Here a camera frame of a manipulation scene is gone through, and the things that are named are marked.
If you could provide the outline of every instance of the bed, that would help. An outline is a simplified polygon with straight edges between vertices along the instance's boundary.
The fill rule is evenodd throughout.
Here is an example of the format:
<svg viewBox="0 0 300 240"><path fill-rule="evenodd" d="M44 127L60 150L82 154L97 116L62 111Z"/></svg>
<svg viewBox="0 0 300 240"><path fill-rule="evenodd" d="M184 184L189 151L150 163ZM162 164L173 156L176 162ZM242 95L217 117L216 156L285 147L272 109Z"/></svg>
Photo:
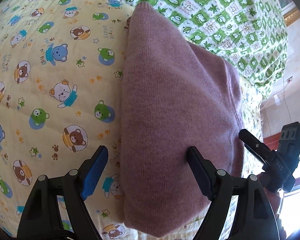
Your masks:
<svg viewBox="0 0 300 240"><path fill-rule="evenodd" d="M120 61L128 35L126 20L139 1L4 0L0 4L0 227L8 235L17 235L27 196L38 176L62 176L105 145L108 165L94 194L85 201L96 228L104 239L154 238L125 227L124 195L111 190L112 184L120 185L120 85L124 75ZM211 10L199 4L200 0L146 1L174 22L186 39L236 67L241 74L245 127L259 138L261 100L282 76L286 59L287 33L277 0L245 0L253 3L236 15L228 13L232 5L220 0L209 1ZM238 7L239 1L243 0L231 4ZM186 8L193 13L188 15ZM236 21L238 15L244 23ZM221 16L225 24L217 22ZM251 29L253 42L248 40L250 34L244 35ZM63 89L69 93L64 100L60 98ZM81 96L88 93L94 98ZM60 113L66 116L64 122L57 119ZM41 142L34 135L47 139ZM71 135L78 139L72 141ZM245 151L242 176L260 170L258 161ZM60 197L58 201L64 228L72 230L64 200ZM236 201L233 197L221 239L230 232ZM205 212L198 214L162 239L193 238L204 216ZM113 228L118 235L109 234Z"/></svg>

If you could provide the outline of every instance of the green checkered blanket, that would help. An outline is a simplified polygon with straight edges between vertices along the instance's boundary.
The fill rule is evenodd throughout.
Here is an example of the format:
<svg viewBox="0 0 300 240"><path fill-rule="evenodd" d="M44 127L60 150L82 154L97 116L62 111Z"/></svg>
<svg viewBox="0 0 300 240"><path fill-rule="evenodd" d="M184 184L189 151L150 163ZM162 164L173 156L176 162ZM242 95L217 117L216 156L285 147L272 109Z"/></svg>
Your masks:
<svg viewBox="0 0 300 240"><path fill-rule="evenodd" d="M232 63L266 98L284 74L288 35L278 0L147 1L191 42Z"/></svg>

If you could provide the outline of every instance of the pink sweater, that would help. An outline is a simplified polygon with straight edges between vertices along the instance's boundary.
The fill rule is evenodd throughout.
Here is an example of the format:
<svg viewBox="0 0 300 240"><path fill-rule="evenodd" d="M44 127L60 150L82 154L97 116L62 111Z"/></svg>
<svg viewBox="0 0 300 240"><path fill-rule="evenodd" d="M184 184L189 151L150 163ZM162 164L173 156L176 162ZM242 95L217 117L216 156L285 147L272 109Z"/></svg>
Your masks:
<svg viewBox="0 0 300 240"><path fill-rule="evenodd" d="M123 67L121 182L124 223L156 237L210 201L186 160L196 146L217 169L241 176L243 128L237 71L188 43L150 4L134 11Z"/></svg>

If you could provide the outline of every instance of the blue gripper pad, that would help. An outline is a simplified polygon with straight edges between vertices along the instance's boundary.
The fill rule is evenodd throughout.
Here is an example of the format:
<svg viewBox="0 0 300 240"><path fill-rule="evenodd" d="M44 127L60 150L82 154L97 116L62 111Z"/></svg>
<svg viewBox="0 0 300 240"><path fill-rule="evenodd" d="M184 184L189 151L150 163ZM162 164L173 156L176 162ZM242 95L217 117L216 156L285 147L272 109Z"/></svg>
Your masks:
<svg viewBox="0 0 300 240"><path fill-rule="evenodd" d="M108 162L108 149L105 146L100 146L96 153L92 156L92 158L86 161L92 162L93 159L95 159L95 161L93 165L91 165L91 168L88 171L82 184L81 198L83 200L86 200L88 196L91 196L93 194L98 184L101 174Z"/></svg>

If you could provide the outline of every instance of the silver screw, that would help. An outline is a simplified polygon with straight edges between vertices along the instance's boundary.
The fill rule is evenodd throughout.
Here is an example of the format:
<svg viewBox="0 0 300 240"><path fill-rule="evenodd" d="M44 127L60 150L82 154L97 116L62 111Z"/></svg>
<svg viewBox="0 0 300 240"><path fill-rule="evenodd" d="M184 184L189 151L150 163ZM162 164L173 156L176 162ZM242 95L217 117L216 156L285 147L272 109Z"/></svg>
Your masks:
<svg viewBox="0 0 300 240"><path fill-rule="evenodd" d="M78 174L78 170L73 169L73 170L69 171L69 174L70 174L71 176L75 176L75 175Z"/></svg>
<svg viewBox="0 0 300 240"><path fill-rule="evenodd" d="M226 172L224 170L218 170L217 173L220 175L220 176L224 176L226 174Z"/></svg>
<svg viewBox="0 0 300 240"><path fill-rule="evenodd" d="M44 181L46 179L46 175L40 175L38 180L39 181Z"/></svg>
<svg viewBox="0 0 300 240"><path fill-rule="evenodd" d="M258 180L257 176L253 175L253 174L250 175L250 179L253 180L253 181Z"/></svg>

